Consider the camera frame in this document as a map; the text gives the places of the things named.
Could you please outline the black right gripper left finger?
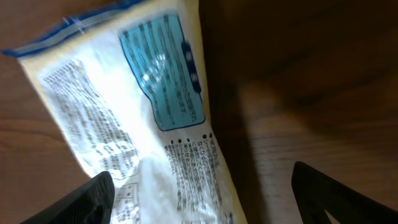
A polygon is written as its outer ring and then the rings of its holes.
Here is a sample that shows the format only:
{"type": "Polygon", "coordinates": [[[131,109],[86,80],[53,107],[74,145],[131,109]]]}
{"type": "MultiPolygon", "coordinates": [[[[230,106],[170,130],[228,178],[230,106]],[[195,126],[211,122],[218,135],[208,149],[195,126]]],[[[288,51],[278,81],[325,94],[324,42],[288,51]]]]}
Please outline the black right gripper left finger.
{"type": "Polygon", "coordinates": [[[21,224],[109,224],[115,188],[103,171],[21,224]]]}

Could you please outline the orange wet wipes pack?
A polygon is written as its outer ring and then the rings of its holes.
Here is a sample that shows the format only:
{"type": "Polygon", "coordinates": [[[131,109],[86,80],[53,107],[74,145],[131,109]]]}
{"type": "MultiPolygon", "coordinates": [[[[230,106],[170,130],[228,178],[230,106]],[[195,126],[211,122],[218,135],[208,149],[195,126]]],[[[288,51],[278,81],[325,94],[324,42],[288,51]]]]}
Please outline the orange wet wipes pack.
{"type": "Polygon", "coordinates": [[[123,1],[65,19],[15,57],[111,223],[246,223],[210,123],[198,1],[123,1]]]}

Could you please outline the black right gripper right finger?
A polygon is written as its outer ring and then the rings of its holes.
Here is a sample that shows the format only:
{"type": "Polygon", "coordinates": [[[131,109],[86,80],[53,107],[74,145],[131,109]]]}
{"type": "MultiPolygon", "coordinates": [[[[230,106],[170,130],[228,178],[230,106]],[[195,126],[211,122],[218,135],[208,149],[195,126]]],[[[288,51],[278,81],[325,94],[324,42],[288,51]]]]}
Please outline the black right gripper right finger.
{"type": "Polygon", "coordinates": [[[330,214],[344,223],[397,223],[397,211],[372,200],[297,161],[292,173],[292,190],[304,223],[330,223],[330,214]]]}

